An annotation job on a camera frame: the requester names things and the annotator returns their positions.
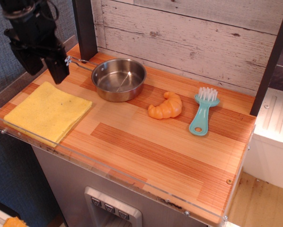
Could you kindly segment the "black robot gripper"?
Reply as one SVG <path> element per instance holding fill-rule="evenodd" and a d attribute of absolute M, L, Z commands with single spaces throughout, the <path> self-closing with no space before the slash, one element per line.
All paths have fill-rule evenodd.
<path fill-rule="evenodd" d="M 35 75 L 43 68 L 44 59 L 57 85 L 70 73 L 64 46 L 55 35 L 59 15 L 54 4 L 3 5 L 3 16 L 12 25 L 4 35 L 10 39 L 17 60 L 30 75 Z"/>

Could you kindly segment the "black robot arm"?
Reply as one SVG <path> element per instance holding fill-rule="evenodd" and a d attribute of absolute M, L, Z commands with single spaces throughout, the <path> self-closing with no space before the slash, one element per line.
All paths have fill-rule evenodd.
<path fill-rule="evenodd" d="M 57 7 L 50 0 L 0 0 L 0 6 L 12 25 L 4 35 L 20 64 L 30 75 L 47 66 L 60 84 L 70 72 L 65 46 L 55 34 Z"/>

